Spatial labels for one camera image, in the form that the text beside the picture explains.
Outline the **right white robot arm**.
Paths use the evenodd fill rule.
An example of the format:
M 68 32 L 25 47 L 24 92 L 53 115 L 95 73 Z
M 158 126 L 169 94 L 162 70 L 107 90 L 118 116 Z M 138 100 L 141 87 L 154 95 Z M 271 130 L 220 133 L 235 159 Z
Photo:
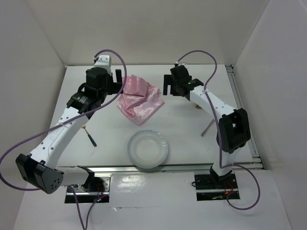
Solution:
M 170 74 L 164 75 L 163 95 L 167 95 L 170 87 L 171 95 L 185 97 L 213 117 L 219 156 L 210 168 L 209 182 L 219 188 L 230 177 L 236 157 L 250 140 L 251 133 L 246 110 L 226 104 L 206 86 L 207 83 L 193 79 L 184 65 L 176 64 L 170 69 Z

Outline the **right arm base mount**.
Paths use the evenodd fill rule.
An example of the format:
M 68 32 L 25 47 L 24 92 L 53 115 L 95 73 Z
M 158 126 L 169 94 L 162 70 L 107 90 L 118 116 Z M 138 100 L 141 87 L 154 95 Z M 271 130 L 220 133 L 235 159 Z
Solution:
M 196 174 L 191 186 L 196 189 L 197 201 L 226 200 L 229 194 L 229 199 L 240 199 L 234 173 L 219 184 L 216 184 L 209 174 Z

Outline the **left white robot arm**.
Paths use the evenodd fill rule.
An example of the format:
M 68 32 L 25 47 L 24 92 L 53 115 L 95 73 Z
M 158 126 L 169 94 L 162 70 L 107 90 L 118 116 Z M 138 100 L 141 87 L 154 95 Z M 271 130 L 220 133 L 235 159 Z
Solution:
M 92 117 L 108 95 L 116 94 L 122 87 L 121 71 L 113 81 L 111 57 L 99 55 L 94 58 L 94 67 L 86 70 L 86 81 L 71 96 L 57 122 L 58 128 L 49 131 L 43 141 L 28 155 L 20 154 L 16 165 L 22 178 L 47 194 L 60 186 L 78 185 L 84 191 L 101 189 L 104 181 L 84 166 L 58 170 L 58 161 L 70 141 Z

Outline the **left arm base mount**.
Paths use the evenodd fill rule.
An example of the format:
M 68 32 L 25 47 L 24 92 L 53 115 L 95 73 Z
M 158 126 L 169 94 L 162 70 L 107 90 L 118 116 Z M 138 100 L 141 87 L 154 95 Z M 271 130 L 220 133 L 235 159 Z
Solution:
M 110 173 L 96 173 L 95 177 L 99 178 L 91 186 L 91 188 L 84 188 L 82 185 L 74 184 L 74 190 L 79 204 L 109 203 L 109 191 L 111 184 Z

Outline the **pink satin cloth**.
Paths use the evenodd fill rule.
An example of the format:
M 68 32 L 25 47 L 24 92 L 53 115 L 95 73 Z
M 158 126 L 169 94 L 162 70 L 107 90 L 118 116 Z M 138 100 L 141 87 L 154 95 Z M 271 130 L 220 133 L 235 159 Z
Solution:
M 131 75 L 127 77 L 117 106 L 126 118 L 141 126 L 165 104 L 159 94 L 159 88 Z

